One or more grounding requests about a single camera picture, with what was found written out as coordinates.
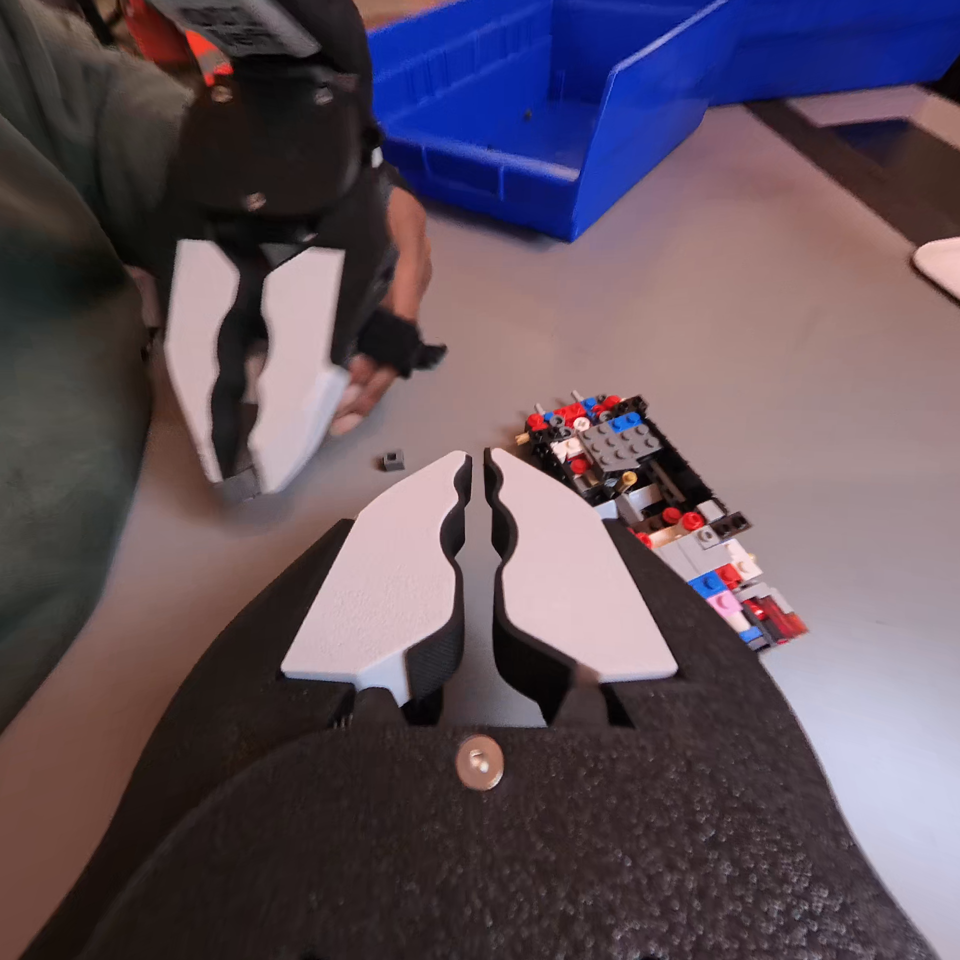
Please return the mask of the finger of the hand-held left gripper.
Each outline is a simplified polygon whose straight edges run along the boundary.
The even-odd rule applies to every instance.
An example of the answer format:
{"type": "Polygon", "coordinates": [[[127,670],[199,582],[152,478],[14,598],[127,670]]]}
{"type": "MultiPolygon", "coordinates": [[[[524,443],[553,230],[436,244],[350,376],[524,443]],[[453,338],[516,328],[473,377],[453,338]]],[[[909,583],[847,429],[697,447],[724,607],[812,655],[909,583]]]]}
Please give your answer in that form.
{"type": "Polygon", "coordinates": [[[241,502],[261,493],[248,440],[258,414],[249,389],[263,353],[263,256],[209,239],[176,244],[164,354],[174,394],[211,485],[241,502]]]}
{"type": "Polygon", "coordinates": [[[265,278],[267,358],[247,438],[261,495],[283,491],[303,470],[350,383],[331,358],[345,258],[340,249],[311,246],[265,278]]]}

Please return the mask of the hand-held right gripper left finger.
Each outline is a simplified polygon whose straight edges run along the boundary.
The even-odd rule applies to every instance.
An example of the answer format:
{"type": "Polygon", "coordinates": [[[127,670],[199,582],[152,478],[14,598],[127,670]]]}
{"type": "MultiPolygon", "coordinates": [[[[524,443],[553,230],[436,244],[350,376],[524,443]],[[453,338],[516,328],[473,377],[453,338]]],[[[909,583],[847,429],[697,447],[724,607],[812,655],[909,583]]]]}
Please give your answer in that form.
{"type": "Polygon", "coordinates": [[[447,453],[381,492],[337,551],[281,663],[287,679],[388,690],[399,707],[443,687],[464,645],[473,459],[447,453]]]}

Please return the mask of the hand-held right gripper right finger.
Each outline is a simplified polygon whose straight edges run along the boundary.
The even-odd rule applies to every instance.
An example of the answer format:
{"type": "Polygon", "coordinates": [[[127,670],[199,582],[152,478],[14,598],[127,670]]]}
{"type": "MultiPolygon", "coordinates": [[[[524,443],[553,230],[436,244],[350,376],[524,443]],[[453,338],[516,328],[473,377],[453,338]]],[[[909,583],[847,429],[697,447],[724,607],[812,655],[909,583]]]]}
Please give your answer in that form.
{"type": "Polygon", "coordinates": [[[676,676],[678,663],[609,523],[576,492],[501,448],[485,451],[493,653],[515,691],[556,716],[570,690],[676,676]]]}

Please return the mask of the partly built lego car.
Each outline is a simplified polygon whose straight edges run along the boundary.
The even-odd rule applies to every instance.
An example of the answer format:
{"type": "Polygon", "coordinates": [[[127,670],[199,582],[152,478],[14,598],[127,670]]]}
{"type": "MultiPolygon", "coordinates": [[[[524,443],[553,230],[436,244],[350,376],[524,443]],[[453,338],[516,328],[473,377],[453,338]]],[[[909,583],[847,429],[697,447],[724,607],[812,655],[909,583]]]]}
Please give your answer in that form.
{"type": "Polygon", "coordinates": [[[667,438],[641,395],[534,405],[514,445],[604,521],[615,521],[760,652],[809,629],[740,542],[752,524],[730,509],[667,438]]]}

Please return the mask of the blue plastic bin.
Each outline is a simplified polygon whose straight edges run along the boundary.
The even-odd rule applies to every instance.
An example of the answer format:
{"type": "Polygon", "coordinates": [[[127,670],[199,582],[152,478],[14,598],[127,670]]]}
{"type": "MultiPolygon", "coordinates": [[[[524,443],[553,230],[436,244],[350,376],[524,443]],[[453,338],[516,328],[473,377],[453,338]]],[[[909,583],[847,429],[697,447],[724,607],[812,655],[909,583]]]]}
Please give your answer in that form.
{"type": "Polygon", "coordinates": [[[469,1],[368,34],[383,157],[426,197],[563,241],[708,107],[939,79],[951,1],[469,1]],[[590,130],[523,128],[517,84],[597,104],[590,130]]]}

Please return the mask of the small lego bricks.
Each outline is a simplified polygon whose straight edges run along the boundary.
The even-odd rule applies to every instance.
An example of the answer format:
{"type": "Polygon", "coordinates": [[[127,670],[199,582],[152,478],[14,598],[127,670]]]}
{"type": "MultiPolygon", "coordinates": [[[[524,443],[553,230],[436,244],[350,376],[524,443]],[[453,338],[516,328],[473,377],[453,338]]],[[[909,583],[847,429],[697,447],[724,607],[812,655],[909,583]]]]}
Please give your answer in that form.
{"type": "Polygon", "coordinates": [[[510,89],[511,120],[523,129],[590,130],[598,106],[596,102],[569,96],[570,90],[546,84],[518,83],[510,89]]]}

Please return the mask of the person's left forearm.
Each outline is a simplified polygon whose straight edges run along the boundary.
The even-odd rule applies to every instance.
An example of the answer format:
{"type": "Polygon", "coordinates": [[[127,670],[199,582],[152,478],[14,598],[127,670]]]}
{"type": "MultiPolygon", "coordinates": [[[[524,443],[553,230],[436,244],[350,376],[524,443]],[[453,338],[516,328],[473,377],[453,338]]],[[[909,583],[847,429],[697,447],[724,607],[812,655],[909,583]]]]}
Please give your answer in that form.
{"type": "Polygon", "coordinates": [[[190,94],[77,17],[2,2],[1,292],[66,301],[172,268],[169,167],[190,94]]]}

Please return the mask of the person's left hand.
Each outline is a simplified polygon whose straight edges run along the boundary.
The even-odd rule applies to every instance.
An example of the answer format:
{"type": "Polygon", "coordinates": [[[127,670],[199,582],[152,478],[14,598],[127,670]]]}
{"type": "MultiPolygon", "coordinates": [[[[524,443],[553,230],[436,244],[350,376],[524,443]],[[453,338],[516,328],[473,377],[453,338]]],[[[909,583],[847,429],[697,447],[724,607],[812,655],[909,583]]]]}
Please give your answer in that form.
{"type": "MultiPolygon", "coordinates": [[[[433,273],[426,210],[408,191],[393,186],[387,199],[387,226],[396,259],[382,306],[415,325],[433,273]]],[[[344,436],[359,426],[399,378],[393,366],[366,354],[356,354],[349,371],[349,385],[328,428],[330,437],[344,436]]]]}

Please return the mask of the white book stand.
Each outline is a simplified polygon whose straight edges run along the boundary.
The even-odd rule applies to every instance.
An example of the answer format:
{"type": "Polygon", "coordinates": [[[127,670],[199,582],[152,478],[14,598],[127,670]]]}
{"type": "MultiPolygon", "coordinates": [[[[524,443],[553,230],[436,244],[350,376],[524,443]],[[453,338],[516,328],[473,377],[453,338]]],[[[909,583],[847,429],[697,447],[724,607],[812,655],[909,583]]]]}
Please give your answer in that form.
{"type": "Polygon", "coordinates": [[[959,303],[959,236],[923,243],[911,255],[916,272],[959,303]]]}

